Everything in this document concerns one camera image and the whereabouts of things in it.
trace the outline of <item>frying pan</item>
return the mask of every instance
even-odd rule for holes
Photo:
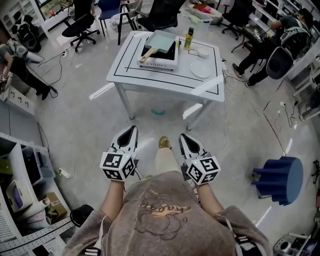
[[[161,30],[154,31],[144,44],[144,46],[149,50],[141,57],[140,62],[145,63],[151,54],[155,54],[158,51],[166,54],[175,42],[175,39],[175,34]]]

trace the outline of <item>pan handle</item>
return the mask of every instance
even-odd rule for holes
[[[158,49],[150,48],[140,59],[140,63],[145,63],[145,61],[150,57],[151,54],[155,54]]]

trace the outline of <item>sneaker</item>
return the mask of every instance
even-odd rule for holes
[[[232,64],[232,70],[235,72],[235,74],[239,77],[242,78],[243,77],[243,73],[239,72],[239,67],[236,64]]]
[[[250,81],[244,83],[246,87],[254,87],[256,84],[251,84]]]
[[[48,86],[48,87],[42,92],[42,98],[41,98],[41,100],[44,101],[44,100],[47,98],[50,90],[51,90],[51,89],[50,89],[50,87]]]
[[[162,137],[159,139],[159,149],[163,149],[163,148],[169,148],[169,149],[171,149],[170,143],[169,143],[169,139],[168,139],[167,136],[162,136]]]

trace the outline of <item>blue stool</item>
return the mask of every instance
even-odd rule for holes
[[[293,203],[301,190],[304,169],[299,158],[282,156],[279,160],[269,159],[263,169],[254,168],[260,174],[259,181],[253,181],[262,196],[271,196],[281,206]]]

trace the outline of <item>oil bottle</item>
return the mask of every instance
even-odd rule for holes
[[[193,27],[189,27],[189,32],[185,36],[185,42],[184,42],[184,47],[183,47],[187,51],[190,50],[193,34],[194,34],[194,28]]]

